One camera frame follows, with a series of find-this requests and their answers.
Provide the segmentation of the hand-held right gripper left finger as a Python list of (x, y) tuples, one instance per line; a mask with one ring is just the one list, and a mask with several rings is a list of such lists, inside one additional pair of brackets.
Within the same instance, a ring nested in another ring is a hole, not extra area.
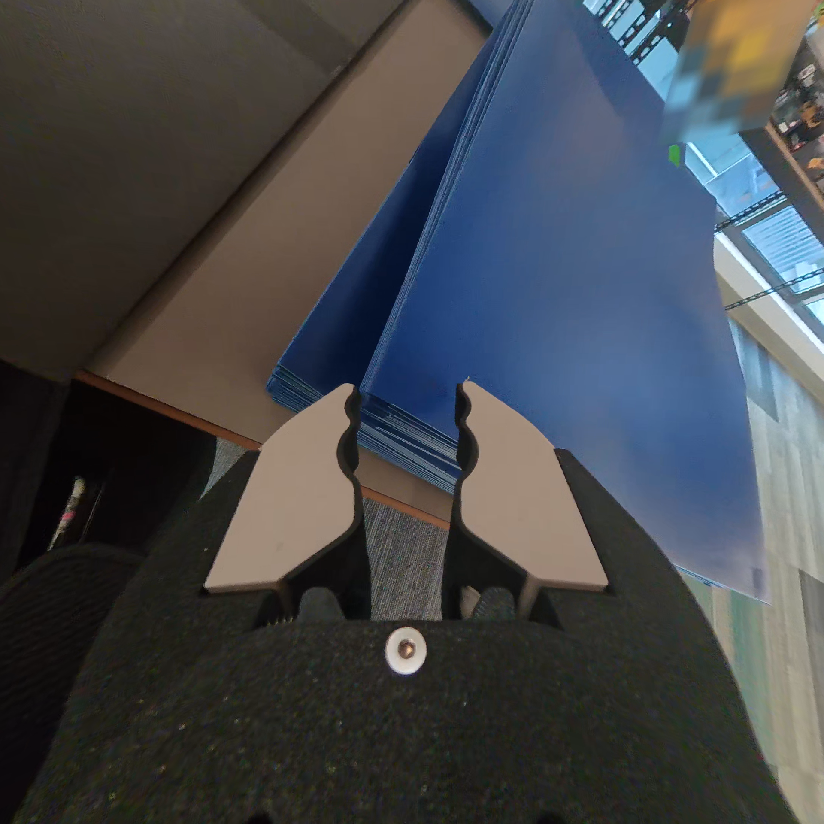
[(343, 383), (283, 424), (259, 450), (208, 592), (324, 587), (365, 581), (357, 435), (360, 395)]

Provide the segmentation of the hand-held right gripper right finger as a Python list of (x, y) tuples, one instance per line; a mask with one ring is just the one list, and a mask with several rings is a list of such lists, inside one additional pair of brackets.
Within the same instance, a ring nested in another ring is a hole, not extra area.
[(605, 589), (608, 578), (553, 444), (478, 384), (467, 380), (459, 388), (477, 452), (460, 489), (469, 534), (539, 585)]

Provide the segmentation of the blue cardboard sheet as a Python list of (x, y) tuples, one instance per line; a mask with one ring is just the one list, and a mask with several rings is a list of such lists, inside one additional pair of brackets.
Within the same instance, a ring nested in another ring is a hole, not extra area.
[(575, 2), (517, 2), (361, 383), (362, 434), (451, 492), (469, 378), (572, 454), (674, 565), (766, 601), (715, 201)]

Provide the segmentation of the stack of blue sheets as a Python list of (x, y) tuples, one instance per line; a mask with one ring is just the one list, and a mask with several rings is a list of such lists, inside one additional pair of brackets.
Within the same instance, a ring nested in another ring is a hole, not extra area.
[(371, 395), (366, 378), (530, 6), (510, 4), (266, 384), (276, 403), (297, 413), (340, 384), (355, 385), (362, 396), (358, 443), (448, 493), (460, 474), (457, 436)]

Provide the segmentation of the grey desk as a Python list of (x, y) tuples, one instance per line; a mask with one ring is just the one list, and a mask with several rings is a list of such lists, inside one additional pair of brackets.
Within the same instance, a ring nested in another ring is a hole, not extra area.
[(81, 369), (247, 438), (262, 384), (479, 52), (496, 2), (401, 2), (167, 271), (63, 380), (2, 361), (2, 525), (28, 524)]

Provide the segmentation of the white pink tube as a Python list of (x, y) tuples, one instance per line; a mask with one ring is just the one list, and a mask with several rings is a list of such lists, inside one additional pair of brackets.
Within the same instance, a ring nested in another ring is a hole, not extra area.
[(61, 512), (55, 532), (49, 541), (47, 549), (48, 552), (56, 550), (67, 542), (67, 539), (73, 530), (73, 524), (76, 520), (78, 510), (84, 503), (87, 492), (87, 480), (82, 476), (75, 476), (73, 478), (71, 492), (64, 505), (64, 509)]

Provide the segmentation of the black mesh office chair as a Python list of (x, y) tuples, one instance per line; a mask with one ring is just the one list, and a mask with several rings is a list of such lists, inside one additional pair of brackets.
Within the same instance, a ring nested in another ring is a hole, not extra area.
[(112, 545), (72, 545), (2, 585), (2, 823), (12, 821), (43, 766), (88, 651), (144, 560)]

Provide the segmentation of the black metal shelving rack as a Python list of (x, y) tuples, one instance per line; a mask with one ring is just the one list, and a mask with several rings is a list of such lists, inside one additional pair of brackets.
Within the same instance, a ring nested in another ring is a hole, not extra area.
[[(696, 4), (582, 3), (661, 98)], [(807, 30), (822, 20), (822, 3), (815, 5)], [(811, 327), (822, 326), (822, 190), (791, 155), (771, 116), (761, 129), (689, 142), (684, 158), (715, 198), (716, 238), (729, 242), (766, 282), (755, 294), (734, 299), (728, 311), (774, 296)]]

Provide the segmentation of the dark small clutter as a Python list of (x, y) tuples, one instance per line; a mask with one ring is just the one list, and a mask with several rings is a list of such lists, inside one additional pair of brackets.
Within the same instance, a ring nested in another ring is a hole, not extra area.
[(774, 107), (772, 122), (791, 155), (822, 190), (823, 26), (805, 32)]

